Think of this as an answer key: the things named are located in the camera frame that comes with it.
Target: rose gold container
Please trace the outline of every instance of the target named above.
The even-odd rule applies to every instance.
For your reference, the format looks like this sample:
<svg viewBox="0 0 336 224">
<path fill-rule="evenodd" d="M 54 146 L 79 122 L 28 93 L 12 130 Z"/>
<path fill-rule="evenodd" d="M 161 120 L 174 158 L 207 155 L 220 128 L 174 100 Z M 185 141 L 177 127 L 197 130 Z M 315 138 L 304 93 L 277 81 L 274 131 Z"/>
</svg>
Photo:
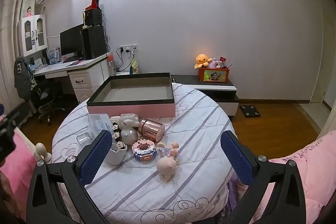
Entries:
<svg viewBox="0 0 336 224">
<path fill-rule="evenodd" d="M 153 142 L 159 142 L 165 133 L 165 126 L 159 122 L 143 119 L 139 124 L 138 132 Z"/>
</svg>

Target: white vase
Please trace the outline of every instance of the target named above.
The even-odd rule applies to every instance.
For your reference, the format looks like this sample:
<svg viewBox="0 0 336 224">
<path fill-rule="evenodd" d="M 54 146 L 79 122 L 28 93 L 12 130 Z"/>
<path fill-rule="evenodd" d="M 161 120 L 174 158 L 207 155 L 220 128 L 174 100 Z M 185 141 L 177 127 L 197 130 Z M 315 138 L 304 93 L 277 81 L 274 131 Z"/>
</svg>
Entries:
<svg viewBox="0 0 336 224">
<path fill-rule="evenodd" d="M 113 143 L 110 151 L 105 157 L 106 162 L 111 165 L 119 165 L 127 152 L 127 145 L 125 146 L 126 147 L 124 149 L 118 149 L 117 144 Z"/>
</svg>

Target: red storage box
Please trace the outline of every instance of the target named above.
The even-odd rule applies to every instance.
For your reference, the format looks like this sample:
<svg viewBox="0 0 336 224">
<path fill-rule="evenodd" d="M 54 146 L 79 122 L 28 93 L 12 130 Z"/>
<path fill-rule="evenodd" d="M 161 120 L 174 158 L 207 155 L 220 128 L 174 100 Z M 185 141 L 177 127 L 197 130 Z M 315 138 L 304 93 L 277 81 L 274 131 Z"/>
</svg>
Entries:
<svg viewBox="0 0 336 224">
<path fill-rule="evenodd" d="M 227 83 L 229 77 L 229 69 L 198 69 L 198 77 L 201 82 L 217 82 Z"/>
</svg>

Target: red triangular object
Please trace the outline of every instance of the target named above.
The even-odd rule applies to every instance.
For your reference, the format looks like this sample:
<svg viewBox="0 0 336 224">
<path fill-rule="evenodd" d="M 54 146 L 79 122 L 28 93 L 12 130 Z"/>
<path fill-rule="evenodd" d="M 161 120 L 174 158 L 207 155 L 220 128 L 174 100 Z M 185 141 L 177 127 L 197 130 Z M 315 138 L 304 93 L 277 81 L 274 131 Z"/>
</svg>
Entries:
<svg viewBox="0 0 336 224">
<path fill-rule="evenodd" d="M 97 9 L 97 2 L 96 2 L 96 0 L 92 0 L 92 2 L 91 2 L 91 9 Z"/>
</svg>

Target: power cord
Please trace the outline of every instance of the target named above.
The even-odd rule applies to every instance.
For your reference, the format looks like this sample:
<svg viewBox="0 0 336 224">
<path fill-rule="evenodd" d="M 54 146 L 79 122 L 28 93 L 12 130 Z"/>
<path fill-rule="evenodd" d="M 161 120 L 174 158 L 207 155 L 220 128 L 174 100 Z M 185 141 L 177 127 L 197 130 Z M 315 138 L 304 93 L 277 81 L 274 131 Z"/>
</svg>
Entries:
<svg viewBox="0 0 336 224">
<path fill-rule="evenodd" d="M 123 52 L 124 52 L 124 48 L 123 47 L 120 47 L 120 48 L 117 48 L 116 50 L 116 53 L 121 61 L 121 63 L 119 65 L 116 65 L 116 68 L 117 68 L 117 71 L 119 68 L 121 68 L 121 66 L 124 64 L 124 60 L 123 60 Z"/>
<path fill-rule="evenodd" d="M 133 59 L 134 59 L 134 52 L 132 52 L 132 51 L 130 51 L 130 50 L 125 50 L 125 52 L 131 52 L 131 53 L 133 54 L 133 57 L 132 57 L 131 62 L 127 65 L 127 67 L 124 68 L 124 69 L 122 69 L 122 70 L 119 70 L 119 72 L 126 70 L 126 69 L 132 64 Z"/>
<path fill-rule="evenodd" d="M 111 50 L 111 47 L 109 45 L 110 37 L 106 35 L 106 27 L 105 27 L 105 22 L 103 20 L 104 15 L 101 15 L 101 21 L 103 22 L 103 29 L 104 29 L 104 39 L 105 39 L 105 46 L 106 46 L 106 58 L 107 58 L 107 52 Z"/>
</svg>

